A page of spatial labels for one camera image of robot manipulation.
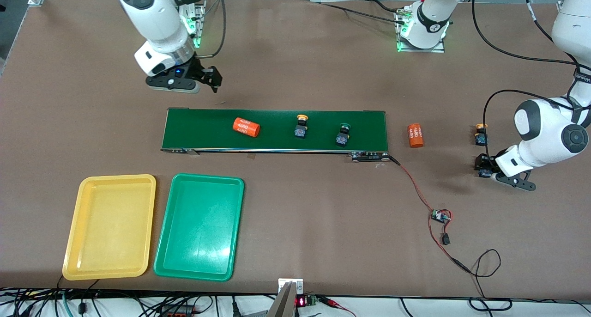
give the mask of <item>white surface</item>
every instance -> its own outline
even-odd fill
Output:
[[[332,298],[343,307],[353,311],[357,317],[408,317],[404,312],[401,302],[397,298]],[[149,298],[142,299],[147,304],[156,304],[161,299]],[[100,299],[95,300],[97,307],[100,310],[102,317],[137,317],[142,313],[142,310],[132,299]],[[218,299],[220,317],[232,316],[232,297],[220,296]],[[85,300],[87,303],[86,317],[98,317],[90,300]],[[198,311],[206,308],[209,305],[209,298],[200,298],[197,301],[196,308]],[[213,306],[201,313],[199,317],[217,317],[215,309],[215,300]],[[265,296],[237,296],[236,302],[242,315],[256,313],[259,311],[268,310],[273,303],[271,299]],[[478,312],[470,308],[466,300],[435,300],[435,299],[412,299],[404,300],[408,310],[414,317],[478,317],[487,316],[486,313]],[[78,315],[78,304],[80,300],[75,299],[68,302],[70,310],[74,317]],[[491,308],[499,308],[506,304],[489,303]],[[13,306],[0,306],[0,316],[11,316]],[[34,315],[38,310],[33,309],[31,315]],[[61,317],[66,317],[66,312],[63,309],[61,301],[58,301],[58,311]],[[352,317],[346,311],[340,311],[334,308],[329,308],[323,304],[300,308],[300,316],[308,317],[316,313],[322,313],[319,317]],[[537,303],[537,302],[514,302],[513,308],[504,312],[493,312],[495,317],[588,317],[589,314],[581,306],[577,304],[554,304],[554,303]],[[54,317],[55,311],[53,302],[46,304],[43,309],[41,317]]]

